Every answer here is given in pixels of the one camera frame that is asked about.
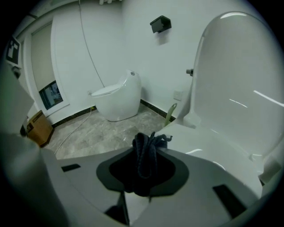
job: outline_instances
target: wall outlet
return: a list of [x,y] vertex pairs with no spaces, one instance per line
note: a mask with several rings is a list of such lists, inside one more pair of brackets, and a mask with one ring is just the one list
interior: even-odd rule
[[181,101],[181,99],[182,99],[182,90],[175,90],[174,91],[174,99]]

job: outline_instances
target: floor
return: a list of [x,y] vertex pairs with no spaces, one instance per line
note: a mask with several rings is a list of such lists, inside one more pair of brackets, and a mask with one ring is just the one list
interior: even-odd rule
[[[56,151],[62,141],[76,129],[89,113],[79,116],[55,128],[47,149]],[[161,130],[165,119],[140,104],[138,114],[123,121],[110,122],[97,110],[61,145],[57,159],[83,157],[109,152],[132,145],[139,132],[150,135]]]

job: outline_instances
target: white plastic surface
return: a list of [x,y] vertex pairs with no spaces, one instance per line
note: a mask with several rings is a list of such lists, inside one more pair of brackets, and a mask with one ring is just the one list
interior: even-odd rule
[[283,103],[284,57],[270,29],[239,12],[212,20],[198,47],[185,125],[265,157],[283,138]]
[[121,121],[136,115],[140,105],[141,80],[138,73],[126,70],[126,76],[122,76],[116,86],[118,89],[109,94],[94,97],[98,111],[109,121]]
[[276,38],[258,19],[230,12],[201,37],[189,113],[158,134],[173,136],[169,149],[212,161],[260,198],[258,176],[284,136],[283,103],[284,57]]
[[172,141],[168,142],[168,149],[215,163],[251,189],[258,198],[261,197],[262,186],[253,162],[217,133],[174,124],[163,128],[158,134],[173,136]]
[[98,96],[102,96],[102,95],[105,95],[105,94],[110,94],[114,91],[116,91],[118,88],[120,88],[121,85],[119,84],[114,84],[114,85],[111,85],[111,86],[107,86],[107,87],[104,87],[94,93],[92,93],[92,97],[98,97]]

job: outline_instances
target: brown box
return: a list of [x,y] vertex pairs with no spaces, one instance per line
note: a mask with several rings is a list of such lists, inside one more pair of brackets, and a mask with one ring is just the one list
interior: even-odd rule
[[30,139],[43,147],[49,142],[53,127],[40,110],[28,121],[27,132]]

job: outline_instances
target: wire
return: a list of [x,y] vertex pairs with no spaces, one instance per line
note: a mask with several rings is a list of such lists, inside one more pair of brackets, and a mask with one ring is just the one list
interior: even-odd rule
[[[88,118],[90,117],[91,113],[92,113],[92,107],[90,107],[90,114],[89,114],[89,116],[88,116],[76,129],[74,129],[73,132],[75,132],[86,120],[88,120]],[[69,134],[69,136],[67,136],[67,137],[62,141],[62,143],[61,143],[61,144],[59,145],[59,147],[56,149],[56,151],[54,152],[54,154],[56,154],[56,152],[57,152],[58,149],[61,147],[61,145],[68,139],[68,137],[71,136],[71,134],[72,134],[73,132],[71,132],[71,133]]]
[[93,61],[93,59],[92,59],[92,56],[91,56],[91,54],[90,54],[90,51],[89,51],[89,48],[88,48],[88,45],[87,45],[87,41],[86,41],[86,37],[85,37],[85,32],[84,32],[84,27],[83,27],[83,22],[82,22],[81,3],[80,3],[80,0],[79,0],[79,8],[80,8],[80,20],[81,20],[81,26],[82,26],[82,31],[83,31],[83,36],[84,36],[85,44],[86,44],[86,47],[87,47],[89,56],[90,56],[90,58],[91,58],[91,61],[92,61],[92,63],[93,63],[93,66],[94,66],[94,68],[95,68],[95,70],[96,70],[96,72],[97,72],[97,74],[98,74],[99,80],[101,81],[103,87],[105,87],[104,84],[103,84],[103,82],[102,82],[102,80],[101,80],[101,77],[99,76],[99,73],[98,73],[98,71],[97,71],[97,68],[96,68],[96,66],[95,66],[95,63],[94,63],[94,61]]

